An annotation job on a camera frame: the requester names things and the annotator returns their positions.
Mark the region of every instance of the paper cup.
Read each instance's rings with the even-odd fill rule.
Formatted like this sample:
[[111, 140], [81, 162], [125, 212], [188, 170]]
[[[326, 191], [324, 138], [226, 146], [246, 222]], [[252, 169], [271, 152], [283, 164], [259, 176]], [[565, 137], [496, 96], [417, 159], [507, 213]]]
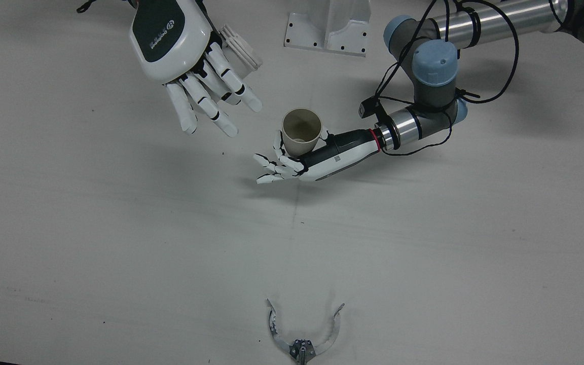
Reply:
[[295, 109], [285, 114], [281, 131], [283, 145], [288, 155], [299, 157], [317, 145], [321, 134], [321, 120], [308, 109]]

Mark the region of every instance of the white plastic part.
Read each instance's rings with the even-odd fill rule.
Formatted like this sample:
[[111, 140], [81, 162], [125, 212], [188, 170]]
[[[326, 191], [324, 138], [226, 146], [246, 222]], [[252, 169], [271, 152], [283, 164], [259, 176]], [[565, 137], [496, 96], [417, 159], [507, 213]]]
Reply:
[[227, 136], [235, 137], [238, 134], [238, 129], [234, 123], [231, 123], [229, 116], [217, 107], [215, 101], [211, 99], [211, 95], [206, 92], [204, 86], [202, 86], [192, 72], [189, 72], [187, 76], [188, 77], [185, 79], [180, 79], [180, 83], [184, 86], [186, 92], [190, 94], [191, 98], [197, 103], [197, 106], [199, 106], [204, 113], [211, 118], [215, 125], [220, 127], [220, 129], [227, 134]]
[[369, 0], [295, 0], [283, 45], [366, 56]]
[[231, 92], [236, 93], [242, 101], [245, 101], [252, 111], [259, 112], [263, 108], [260, 99], [243, 82], [243, 79], [231, 69], [231, 64], [225, 58], [220, 46], [217, 43], [212, 43], [210, 47], [211, 51], [206, 54], [206, 60], [213, 66], [215, 72], [220, 75], [220, 79], [229, 86]]
[[[225, 25], [220, 30], [220, 34], [225, 39], [224, 49], [225, 56], [229, 58], [230, 55], [235, 55], [240, 62], [245, 65], [245, 72], [240, 72], [236, 70], [236, 73], [241, 77], [245, 77], [250, 72], [257, 70], [262, 64], [263, 60], [257, 56], [253, 48], [241, 37], [239, 34], [234, 32], [228, 25]], [[229, 62], [236, 66], [237, 62], [229, 60]]]
[[[211, 25], [194, 0], [177, 0], [177, 3], [186, 15], [186, 25], [171, 50], [155, 62], [148, 62], [143, 57], [139, 43], [130, 27], [130, 41], [139, 58], [141, 68], [148, 77], [160, 84], [169, 83], [191, 69], [204, 53], [211, 35]], [[164, 31], [167, 30], [166, 28], [168, 24], [164, 24]]]
[[171, 98], [174, 110], [179, 117], [181, 129], [187, 134], [193, 134], [195, 129], [197, 129], [197, 116], [195, 115], [190, 102], [188, 102], [188, 95], [186, 95], [184, 88], [176, 81], [167, 83], [165, 86], [168, 95]]

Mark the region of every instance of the robotic hand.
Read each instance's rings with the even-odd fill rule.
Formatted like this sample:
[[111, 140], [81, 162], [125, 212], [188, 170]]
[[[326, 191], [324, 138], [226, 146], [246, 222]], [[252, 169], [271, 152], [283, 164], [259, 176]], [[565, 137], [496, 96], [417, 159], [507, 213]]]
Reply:
[[268, 171], [257, 178], [257, 183], [273, 183], [289, 178], [322, 180], [380, 151], [378, 136], [372, 129], [341, 134], [330, 134], [324, 129], [319, 138], [325, 143], [323, 147], [295, 158], [285, 152], [282, 132], [276, 131], [273, 148], [280, 164], [258, 153], [254, 154], [253, 159]]
[[[217, 102], [235, 105], [244, 101], [255, 112], [262, 108], [239, 76], [262, 64], [251, 47], [227, 26], [218, 32], [202, 0], [140, 0], [130, 4], [137, 5], [130, 30], [136, 55], [146, 75], [165, 86], [181, 129], [187, 134], [195, 132], [194, 105], [225, 134], [236, 136], [238, 129]], [[243, 66], [242, 72], [235, 65]]]

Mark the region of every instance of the robotic arm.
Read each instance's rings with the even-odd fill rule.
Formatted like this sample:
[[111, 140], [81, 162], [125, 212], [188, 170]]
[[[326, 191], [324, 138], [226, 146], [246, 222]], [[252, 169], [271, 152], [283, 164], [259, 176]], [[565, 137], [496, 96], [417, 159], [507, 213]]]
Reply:
[[[463, 3], [482, 6], [473, 9], [464, 7]], [[359, 107], [362, 118], [376, 115], [378, 122], [373, 128], [329, 134], [324, 140], [326, 146], [296, 159], [285, 153], [278, 132], [273, 147], [279, 163], [263, 155], [253, 156], [267, 171], [257, 182], [271, 183], [286, 178], [321, 180], [377, 152], [391, 155], [388, 151], [398, 150], [402, 145], [445, 129], [451, 132], [452, 125], [461, 122], [467, 115], [466, 101], [492, 101], [501, 95], [499, 93], [485, 101], [473, 101], [466, 97], [472, 94], [456, 88], [458, 51], [514, 37], [517, 65], [517, 35], [536, 30], [569, 32], [584, 43], [584, 0], [509, 0], [497, 5], [468, 0], [457, 4], [457, 12], [449, 16], [421, 21], [409, 16], [392, 19], [384, 30], [385, 44], [398, 60], [398, 67], [412, 80], [414, 102], [400, 111], [387, 114], [380, 103], [384, 97], [376, 92], [374, 97], [365, 100]]]
[[[85, 12], [95, 1], [88, 0], [76, 11]], [[165, 86], [181, 129], [195, 132], [197, 109], [225, 134], [236, 136], [236, 125], [217, 102], [244, 101], [255, 112], [262, 108], [243, 81], [262, 64], [249, 44], [228, 26], [220, 31], [213, 27], [202, 0], [127, 2], [137, 9], [130, 29], [134, 51], [145, 74]]]

